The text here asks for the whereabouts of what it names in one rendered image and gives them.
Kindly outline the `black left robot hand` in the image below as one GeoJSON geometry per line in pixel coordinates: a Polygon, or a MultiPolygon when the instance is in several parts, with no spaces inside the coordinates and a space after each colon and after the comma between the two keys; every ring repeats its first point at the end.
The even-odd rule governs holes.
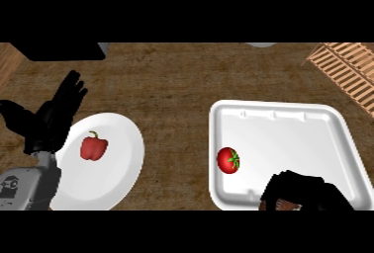
{"type": "Polygon", "coordinates": [[[87,89],[80,73],[71,71],[62,81],[53,98],[33,113],[16,102],[0,100],[0,116],[7,129],[25,137],[24,153],[46,151],[56,153],[64,146],[73,117],[78,110],[87,89]]]}

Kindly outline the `white rectangular tray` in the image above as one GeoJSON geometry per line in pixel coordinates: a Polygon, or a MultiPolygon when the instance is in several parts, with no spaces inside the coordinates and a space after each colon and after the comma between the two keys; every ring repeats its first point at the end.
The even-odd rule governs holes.
{"type": "Polygon", "coordinates": [[[225,210],[253,211],[274,175],[291,170],[333,184],[353,208],[374,211],[374,186],[345,118],[319,104],[220,100],[209,112],[209,192],[225,210]],[[225,174],[217,151],[231,147],[240,169],[225,174]]]}

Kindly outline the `wooden slatted tiered shelf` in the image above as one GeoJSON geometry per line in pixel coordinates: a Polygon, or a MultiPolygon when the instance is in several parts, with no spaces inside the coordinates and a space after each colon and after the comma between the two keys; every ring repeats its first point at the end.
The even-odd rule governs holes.
{"type": "Polygon", "coordinates": [[[374,51],[362,42],[321,42],[306,61],[374,118],[374,51]]]}

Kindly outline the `red tomato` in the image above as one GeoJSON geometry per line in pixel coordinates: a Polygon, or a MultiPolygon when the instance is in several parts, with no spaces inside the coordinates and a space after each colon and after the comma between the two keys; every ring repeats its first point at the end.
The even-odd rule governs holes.
{"type": "Polygon", "coordinates": [[[231,147],[223,147],[217,151],[216,163],[225,174],[234,174],[240,169],[240,156],[231,147]]]}

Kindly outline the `black appliance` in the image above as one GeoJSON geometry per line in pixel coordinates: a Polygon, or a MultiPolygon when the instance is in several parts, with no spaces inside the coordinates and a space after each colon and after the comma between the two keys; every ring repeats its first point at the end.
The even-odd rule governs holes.
{"type": "Polygon", "coordinates": [[[33,61],[104,60],[107,42],[12,42],[12,46],[33,61]]]}

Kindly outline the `red bell pepper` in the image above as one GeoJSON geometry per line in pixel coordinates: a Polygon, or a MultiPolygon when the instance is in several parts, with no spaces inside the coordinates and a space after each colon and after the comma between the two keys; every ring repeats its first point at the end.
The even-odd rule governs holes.
{"type": "Polygon", "coordinates": [[[101,139],[98,132],[95,130],[90,131],[92,136],[87,136],[80,145],[80,157],[84,160],[98,161],[104,156],[108,147],[108,140],[101,139]]]}

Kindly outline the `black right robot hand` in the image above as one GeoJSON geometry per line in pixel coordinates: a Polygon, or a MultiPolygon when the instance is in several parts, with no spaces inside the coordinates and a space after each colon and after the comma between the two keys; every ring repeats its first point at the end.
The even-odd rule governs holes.
{"type": "Polygon", "coordinates": [[[290,170],[274,175],[260,198],[260,211],[353,211],[337,187],[321,177],[290,170]]]}

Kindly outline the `white oval plate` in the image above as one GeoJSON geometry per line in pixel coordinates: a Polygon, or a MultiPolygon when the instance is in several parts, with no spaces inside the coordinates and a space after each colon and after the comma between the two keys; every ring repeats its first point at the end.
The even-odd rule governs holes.
{"type": "Polygon", "coordinates": [[[126,198],[142,170],[145,144],[136,124],[123,115],[101,113],[70,128],[56,153],[62,178],[50,207],[55,211],[108,211],[126,198]],[[83,140],[98,133],[108,140],[102,157],[80,157],[83,140]]]}

